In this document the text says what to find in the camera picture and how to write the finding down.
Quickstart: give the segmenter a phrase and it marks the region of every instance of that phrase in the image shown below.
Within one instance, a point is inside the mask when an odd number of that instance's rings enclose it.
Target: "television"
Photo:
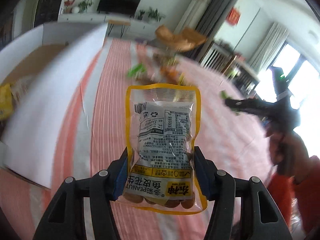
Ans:
[[[97,12],[120,13],[134,16],[140,0],[100,0]]]

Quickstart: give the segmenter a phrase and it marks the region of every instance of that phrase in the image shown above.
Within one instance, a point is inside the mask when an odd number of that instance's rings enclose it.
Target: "red decoration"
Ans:
[[[67,8],[70,8],[73,3],[75,2],[75,0],[65,0],[64,1],[64,6],[67,7]]]
[[[226,21],[232,26],[237,25],[240,19],[240,15],[240,12],[233,7],[229,12]]]

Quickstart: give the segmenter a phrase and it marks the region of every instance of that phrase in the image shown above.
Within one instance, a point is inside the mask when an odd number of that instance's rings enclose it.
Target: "snack bag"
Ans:
[[[10,84],[0,86],[0,121],[7,119],[13,113]]]
[[[193,165],[200,129],[196,87],[130,86],[126,95],[128,178],[119,201],[165,214],[207,207]]]

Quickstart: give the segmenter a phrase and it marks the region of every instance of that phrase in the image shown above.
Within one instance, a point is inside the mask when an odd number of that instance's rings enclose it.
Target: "gray curtain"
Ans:
[[[273,23],[267,36],[249,60],[249,64],[256,73],[265,71],[275,58],[289,35],[286,27],[280,23]]]
[[[211,0],[207,10],[204,12],[204,15],[196,27],[196,31],[207,37],[214,36],[225,21],[236,1],[237,0]],[[185,56],[195,59],[202,47],[203,45],[187,52]]]

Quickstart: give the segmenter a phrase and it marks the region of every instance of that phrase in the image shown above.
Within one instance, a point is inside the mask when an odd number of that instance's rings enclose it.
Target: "yellow bag border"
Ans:
[[[178,86],[178,85],[172,85],[172,84],[166,84],[166,83],[157,83],[152,85],[146,85],[146,86],[129,86],[127,89],[127,93],[125,96],[125,135],[126,135],[126,141],[127,141],[127,151],[128,151],[128,175],[130,173],[130,163],[132,160],[132,147],[130,144],[130,123],[131,123],[131,113],[130,113],[130,97],[131,97],[131,90],[149,90],[149,89],[155,89],[155,88],[168,88],[168,89],[176,89],[176,90],[186,90],[186,91],[194,91],[196,93],[196,134],[194,138],[191,141],[191,148],[194,150],[195,148],[195,139],[199,133],[200,130],[200,120],[201,120],[201,95],[200,91],[195,86]],[[142,210],[148,210],[153,212],[158,212],[161,214],[169,214],[169,215],[193,215],[202,212],[205,210],[208,206],[207,199],[204,195],[202,195],[198,179],[195,176],[195,184],[196,188],[199,192],[200,202],[202,205],[201,211],[196,212],[184,212],[184,211],[166,211],[166,210],[159,210],[152,207],[136,207],[138,209]]]

